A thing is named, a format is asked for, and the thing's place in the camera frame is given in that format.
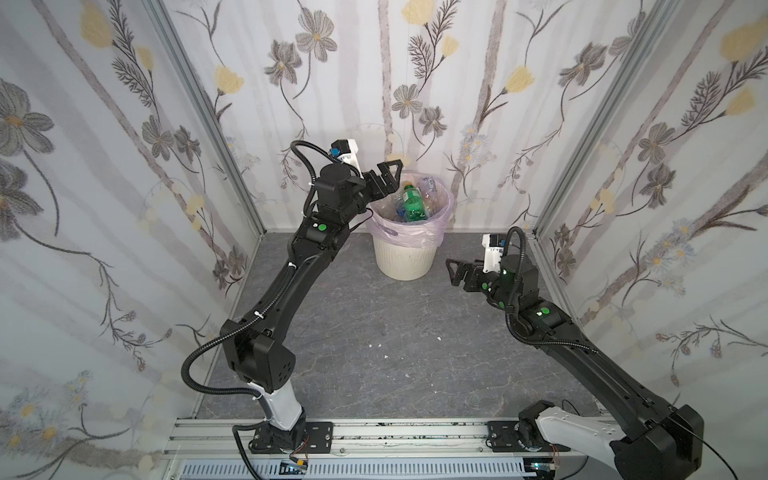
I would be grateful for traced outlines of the pink bin liner bag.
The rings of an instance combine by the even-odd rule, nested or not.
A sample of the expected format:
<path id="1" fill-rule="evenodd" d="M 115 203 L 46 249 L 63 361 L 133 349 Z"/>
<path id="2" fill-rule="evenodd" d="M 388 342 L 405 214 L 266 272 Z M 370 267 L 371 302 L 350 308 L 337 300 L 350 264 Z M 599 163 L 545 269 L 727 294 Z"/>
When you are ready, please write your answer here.
<path id="1" fill-rule="evenodd" d="M 374 238 L 406 248 L 437 248 L 455 209 L 442 180 L 417 172 L 402 174 L 399 189 L 371 204 L 368 231 Z"/>

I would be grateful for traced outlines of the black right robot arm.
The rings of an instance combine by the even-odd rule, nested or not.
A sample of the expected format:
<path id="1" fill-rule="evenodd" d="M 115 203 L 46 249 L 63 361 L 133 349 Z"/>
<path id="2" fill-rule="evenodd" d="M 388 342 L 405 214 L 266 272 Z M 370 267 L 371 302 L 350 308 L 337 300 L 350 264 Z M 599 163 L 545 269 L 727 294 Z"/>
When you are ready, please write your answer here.
<path id="1" fill-rule="evenodd" d="M 624 479 L 687 479 L 694 474 L 709 446 L 699 413 L 646 388 L 592 343 L 562 308 L 541 297 L 539 270 L 528 259 L 521 228 L 488 234 L 483 247 L 481 260 L 447 260 L 452 285 L 483 294 L 503 313 L 516 341 L 562 365 L 614 420 L 592 421 L 541 400 L 519 413 L 514 442 L 531 452 L 567 447 Z"/>

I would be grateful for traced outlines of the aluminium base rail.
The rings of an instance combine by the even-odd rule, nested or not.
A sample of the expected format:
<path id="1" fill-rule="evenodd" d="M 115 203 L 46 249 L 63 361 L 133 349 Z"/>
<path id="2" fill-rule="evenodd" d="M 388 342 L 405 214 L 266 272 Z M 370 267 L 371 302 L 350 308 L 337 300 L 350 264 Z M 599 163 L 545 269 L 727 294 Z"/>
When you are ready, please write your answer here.
<path id="1" fill-rule="evenodd" d="M 520 458 L 534 478 L 574 478 L 585 465 L 606 466 L 564 446 L 531 452 L 512 435 L 517 421 L 478 418 L 334 419 L 309 427 L 309 442 L 296 453 L 259 444 L 241 456 L 233 421 L 179 420 L 162 455 L 161 479 L 252 479 L 253 461 L 287 460 L 301 470 L 315 459 Z"/>

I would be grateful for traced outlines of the clear crushed bottle white cap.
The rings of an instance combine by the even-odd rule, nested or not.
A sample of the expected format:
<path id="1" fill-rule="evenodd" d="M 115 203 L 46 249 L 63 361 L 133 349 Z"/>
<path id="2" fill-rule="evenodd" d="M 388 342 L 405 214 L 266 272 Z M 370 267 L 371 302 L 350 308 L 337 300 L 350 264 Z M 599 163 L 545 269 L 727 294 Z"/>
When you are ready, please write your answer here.
<path id="1" fill-rule="evenodd" d="M 419 190 L 425 202 L 433 202 L 438 199 L 437 183 L 432 176 L 425 176 L 419 180 Z"/>

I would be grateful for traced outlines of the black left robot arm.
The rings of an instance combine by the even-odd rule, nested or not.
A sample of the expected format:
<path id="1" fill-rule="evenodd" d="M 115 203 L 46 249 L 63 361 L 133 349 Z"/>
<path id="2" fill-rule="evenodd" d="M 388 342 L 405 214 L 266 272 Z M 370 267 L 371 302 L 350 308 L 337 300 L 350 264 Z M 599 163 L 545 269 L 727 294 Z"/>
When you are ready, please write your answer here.
<path id="1" fill-rule="evenodd" d="M 181 365 L 182 381 L 198 393 L 256 399 L 266 418 L 252 426 L 254 442 L 288 453 L 308 441 L 306 413 L 290 383 L 296 356 L 284 344 L 291 322 L 353 232 L 351 221 L 367 212 L 371 203 L 396 193 L 403 170 L 402 161 L 396 159 L 360 171 L 347 159 L 353 153 L 348 140 L 334 142 L 330 150 L 295 140 L 290 150 L 307 169 L 310 184 L 286 262 L 247 314 L 226 321 L 217 337 L 195 349 Z M 195 361 L 215 347 L 222 348 L 243 386 L 214 388 L 193 379 Z"/>

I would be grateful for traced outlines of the cream plastic waste bin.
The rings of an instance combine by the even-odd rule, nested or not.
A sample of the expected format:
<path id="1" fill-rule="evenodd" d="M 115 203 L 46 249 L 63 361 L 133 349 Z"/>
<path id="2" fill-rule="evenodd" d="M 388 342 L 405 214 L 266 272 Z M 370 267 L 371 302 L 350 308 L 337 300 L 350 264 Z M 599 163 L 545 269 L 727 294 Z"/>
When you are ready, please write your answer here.
<path id="1" fill-rule="evenodd" d="M 376 237 L 373 238 L 373 246 L 379 270 L 398 281 L 413 281 L 425 276 L 437 252 L 436 247 L 402 247 Z"/>

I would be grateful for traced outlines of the green bottle yellow cap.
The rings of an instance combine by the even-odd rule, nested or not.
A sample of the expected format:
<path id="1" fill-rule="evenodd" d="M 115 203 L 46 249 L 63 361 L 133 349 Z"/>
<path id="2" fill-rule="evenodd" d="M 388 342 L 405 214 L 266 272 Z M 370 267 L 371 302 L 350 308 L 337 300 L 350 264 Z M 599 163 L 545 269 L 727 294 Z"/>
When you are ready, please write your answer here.
<path id="1" fill-rule="evenodd" d="M 419 222 L 428 219 L 427 210 L 420 190 L 411 183 L 406 183 L 402 195 L 404 217 L 407 222 Z"/>

